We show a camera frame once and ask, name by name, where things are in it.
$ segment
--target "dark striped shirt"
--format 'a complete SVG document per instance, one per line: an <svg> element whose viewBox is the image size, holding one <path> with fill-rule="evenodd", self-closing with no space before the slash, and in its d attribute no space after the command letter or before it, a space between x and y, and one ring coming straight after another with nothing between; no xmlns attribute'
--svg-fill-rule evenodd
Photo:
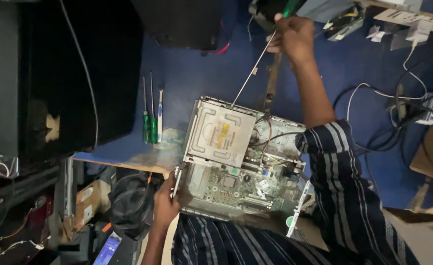
<svg viewBox="0 0 433 265"><path fill-rule="evenodd" d="M310 154L311 182L330 252L283 235L181 214L174 235L174 264L419 264L385 219L377 194L361 177L349 124L340 120L306 130L297 147Z"/></svg>

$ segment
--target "plug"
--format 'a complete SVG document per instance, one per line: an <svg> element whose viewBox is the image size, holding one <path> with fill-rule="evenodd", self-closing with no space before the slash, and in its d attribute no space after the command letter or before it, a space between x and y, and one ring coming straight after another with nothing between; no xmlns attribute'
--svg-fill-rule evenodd
<svg viewBox="0 0 433 265"><path fill-rule="evenodd" d="M411 23L406 40L412 41L414 46L417 45L418 42L426 41L431 33L432 25L431 21L414 21Z"/></svg>

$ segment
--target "person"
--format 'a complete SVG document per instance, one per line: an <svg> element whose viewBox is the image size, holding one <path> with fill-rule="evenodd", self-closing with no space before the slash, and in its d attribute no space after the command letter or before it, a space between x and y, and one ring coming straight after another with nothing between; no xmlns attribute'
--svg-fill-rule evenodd
<svg viewBox="0 0 433 265"><path fill-rule="evenodd" d="M275 21L278 34L267 51L286 53L296 76L306 125L296 144L310 156L311 182L324 219L321 233L330 251L254 227L181 214L173 264L419 264L361 177L350 126L337 120L318 73L313 21L281 14ZM155 195L144 265L161 264L167 228L179 212L177 200L169 196L173 181L168 178Z"/></svg>

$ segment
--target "toothbrush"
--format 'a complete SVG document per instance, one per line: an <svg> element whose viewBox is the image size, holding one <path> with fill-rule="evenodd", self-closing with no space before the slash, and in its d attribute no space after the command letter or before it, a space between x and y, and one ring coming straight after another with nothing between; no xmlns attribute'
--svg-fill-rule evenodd
<svg viewBox="0 0 433 265"><path fill-rule="evenodd" d="M159 88L159 107L158 107L158 142L162 140L162 92L164 90L163 85Z"/></svg>

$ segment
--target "blue work surface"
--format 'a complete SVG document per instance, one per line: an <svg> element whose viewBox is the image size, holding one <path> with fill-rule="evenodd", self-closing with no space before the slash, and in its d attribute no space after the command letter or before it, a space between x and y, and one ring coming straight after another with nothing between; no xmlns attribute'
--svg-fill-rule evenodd
<svg viewBox="0 0 433 265"><path fill-rule="evenodd" d="M253 22L250 26L252 42L249 41L247 24L250 15L248 3L230 2L224 15L225 33L230 35L230 45L225 53L202 56L201 51L168 49L160 47L148 35L143 43L143 61L141 74L149 81L149 71L153 71L154 106L157 112L158 85L165 87L163 93L163 127L180 129L184 132L189 124L191 111L196 99L208 95L232 102L243 82L265 46L266 34ZM323 78L329 99L334 101L344 89L366 82L373 87L393 94L400 76L405 72L403 61L409 48L390 51L391 36L384 36L381 43L365 39L369 28L381 24L368 18L364 27L350 34L342 41L331 42L320 35L314 42L319 73ZM322 25L317 24L315 32ZM418 46L411 56L408 66L433 55L433 33L426 45ZM242 92L238 105L257 108L262 102L268 81L266 68L272 63L273 55L263 56L256 75L253 75ZM430 91L433 91L433 63L418 69L419 75ZM422 96L422 86L408 76L405 82L408 96ZM338 118L346 117L350 93L340 100L337 107ZM116 141L98 147L93 153L79 153L78 159L101 163L125 163L136 154L149 152L151 145L142 142L143 86L138 92L138 106L133 132ZM388 98L372 91L359 89L355 94L350 113L350 123L357 142L366 144L368 139L381 128L390 128L390 117L385 111ZM297 91L295 76L289 69L286 58L282 62L277 83L277 92L272 105L276 116L302 122L300 96ZM409 163L419 147L425 127L413 125L408 129L405 141L405 155ZM364 177L370 178L365 167L364 157L360 158ZM408 203L424 183L425 176L411 171L404 165L399 147L383 153L369 155L369 164L378 182L383 205L393 208L406 208Z"/></svg>

